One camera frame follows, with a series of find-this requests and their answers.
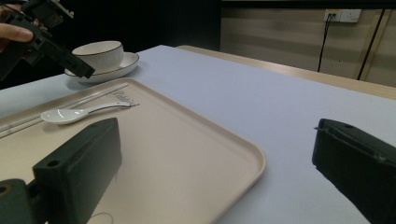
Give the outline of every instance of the power cord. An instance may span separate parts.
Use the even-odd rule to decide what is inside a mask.
[[[329,15],[327,16],[327,20],[326,20],[325,26],[324,26],[324,36],[323,36],[323,43],[322,43],[322,48],[321,48],[320,56],[319,56],[318,72],[320,72],[320,66],[321,66],[321,59],[323,57],[324,44],[326,43],[327,32],[329,31],[330,22],[332,21],[333,17],[334,17],[334,14],[329,13]]]

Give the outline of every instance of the white saucer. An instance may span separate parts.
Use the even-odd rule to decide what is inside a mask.
[[[76,75],[74,75],[67,69],[64,70],[64,73],[77,82],[83,82],[83,83],[106,82],[111,79],[126,76],[128,73],[132,72],[132,70],[134,70],[137,66],[137,61],[139,61],[139,55],[131,52],[124,52],[124,58],[122,60],[122,63],[120,64],[120,67],[114,71],[95,74],[92,75],[90,78],[76,77]]]

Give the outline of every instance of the white tablecloth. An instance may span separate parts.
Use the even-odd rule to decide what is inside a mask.
[[[396,146],[396,101],[182,49],[139,53],[128,75],[263,148],[262,179],[219,223],[368,223],[312,164],[321,118]],[[0,91],[0,117],[88,88],[65,75]]]

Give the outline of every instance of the cable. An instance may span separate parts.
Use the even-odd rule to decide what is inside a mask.
[[[324,36],[323,36],[322,48],[320,50],[318,72],[320,72],[320,66],[321,66],[321,59],[323,57],[324,44],[326,43],[327,32],[329,31],[330,22],[332,21],[333,17],[334,17],[334,15],[332,13],[329,13],[329,15],[327,16],[327,20],[326,20],[325,26],[324,26]]]
[[[384,13],[385,13],[385,9],[382,9],[381,15],[379,16],[379,19],[378,19],[378,23],[376,24],[376,27],[375,27],[374,34],[373,34],[372,39],[370,41],[369,48],[367,49],[366,54],[364,55],[364,60],[363,60],[363,63],[361,64],[361,70],[359,70],[358,78],[356,78],[357,80],[361,80],[361,75],[363,74],[364,66],[367,63],[367,59],[368,59],[369,54],[371,52],[371,48],[373,47],[375,36],[378,33],[379,25],[381,24],[382,18],[384,17]]]

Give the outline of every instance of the utensil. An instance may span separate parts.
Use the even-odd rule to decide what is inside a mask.
[[[52,109],[41,113],[41,118],[44,121],[50,123],[67,124],[82,119],[93,111],[109,108],[113,106],[131,107],[132,105],[127,102],[115,102],[104,105],[96,105],[85,109]]]

